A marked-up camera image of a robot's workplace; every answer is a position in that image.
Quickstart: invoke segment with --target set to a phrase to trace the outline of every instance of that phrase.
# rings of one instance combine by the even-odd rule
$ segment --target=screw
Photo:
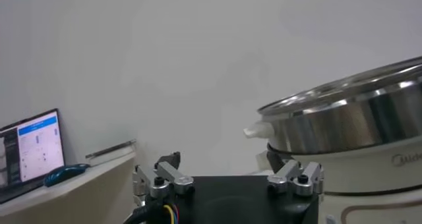
[[[155,186],[161,186],[164,184],[164,178],[163,177],[155,177],[154,179],[154,185]]]
[[[307,184],[308,183],[308,176],[306,176],[306,175],[301,175],[301,176],[299,176],[298,178],[297,178],[297,182],[299,183],[299,184]]]

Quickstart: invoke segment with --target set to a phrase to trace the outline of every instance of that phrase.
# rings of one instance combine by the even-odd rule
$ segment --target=electric cooker
[[[281,99],[244,130],[324,167],[321,223],[422,223],[422,57]]]

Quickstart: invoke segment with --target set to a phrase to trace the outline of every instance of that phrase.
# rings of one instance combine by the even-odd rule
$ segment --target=blue computer mouse
[[[81,173],[85,173],[85,170],[89,167],[90,165],[85,163],[58,167],[45,176],[44,185],[50,187],[63,182]]]

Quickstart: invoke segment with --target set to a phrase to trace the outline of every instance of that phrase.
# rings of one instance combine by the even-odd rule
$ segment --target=colored cable
[[[175,224],[177,221],[175,221],[173,209],[169,205],[164,205],[164,208],[167,209],[167,211],[170,213],[171,224]]]
[[[173,209],[175,210],[176,216],[177,216],[177,223],[179,222],[179,209],[177,209],[177,206],[175,204],[172,204]]]

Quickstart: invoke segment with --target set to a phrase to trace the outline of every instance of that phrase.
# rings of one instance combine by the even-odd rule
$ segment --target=shelf
[[[104,175],[108,171],[132,160],[135,153],[131,152],[117,159],[88,168],[84,174],[71,178],[65,182],[51,187],[40,187],[31,192],[23,194],[4,204],[0,204],[0,217],[22,211],[33,206],[48,202],[52,199],[65,196],[72,190],[80,188],[84,184]]]

